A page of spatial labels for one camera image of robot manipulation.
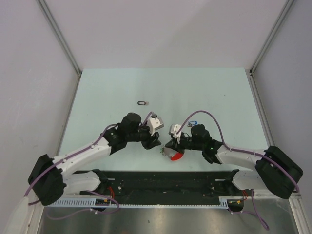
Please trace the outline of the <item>metal keyring holder red handle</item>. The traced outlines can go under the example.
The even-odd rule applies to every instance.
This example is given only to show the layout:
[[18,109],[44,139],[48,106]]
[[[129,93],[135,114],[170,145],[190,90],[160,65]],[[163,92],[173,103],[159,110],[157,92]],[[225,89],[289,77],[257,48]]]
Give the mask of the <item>metal keyring holder red handle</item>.
[[180,160],[184,156],[183,153],[180,153],[178,151],[175,151],[173,149],[164,146],[161,147],[160,152],[163,156],[166,156],[170,161]]

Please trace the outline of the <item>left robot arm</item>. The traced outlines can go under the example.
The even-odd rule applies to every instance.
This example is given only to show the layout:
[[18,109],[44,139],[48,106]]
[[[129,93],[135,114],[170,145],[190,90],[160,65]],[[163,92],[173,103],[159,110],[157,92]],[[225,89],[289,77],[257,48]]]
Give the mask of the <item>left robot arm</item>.
[[129,142],[140,142],[144,149],[159,146],[158,129],[164,126],[161,117],[150,112],[144,121],[136,113],[128,113],[120,123],[108,125],[99,137],[88,145],[61,156],[40,156],[28,178],[28,196],[34,191],[39,202],[50,205],[63,195],[86,191],[104,194],[108,179],[98,169],[78,174],[77,170],[101,157],[124,149]]

